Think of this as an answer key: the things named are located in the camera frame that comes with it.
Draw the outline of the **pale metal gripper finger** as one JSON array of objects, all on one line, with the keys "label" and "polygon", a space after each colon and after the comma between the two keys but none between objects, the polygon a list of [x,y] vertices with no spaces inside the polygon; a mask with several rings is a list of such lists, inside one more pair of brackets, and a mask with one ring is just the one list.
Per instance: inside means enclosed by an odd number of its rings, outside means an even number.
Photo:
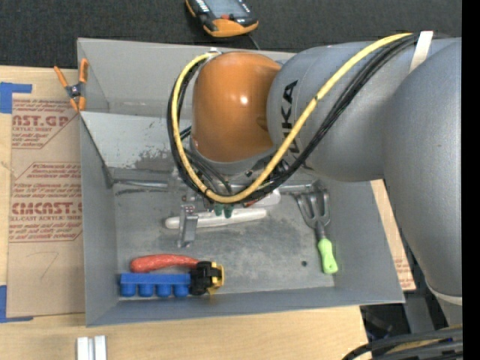
[{"label": "pale metal gripper finger", "polygon": [[179,215],[179,240],[178,246],[186,248],[188,246],[188,207],[181,206],[181,213]]},{"label": "pale metal gripper finger", "polygon": [[193,242],[195,239],[199,215],[194,205],[186,208],[186,241]]}]

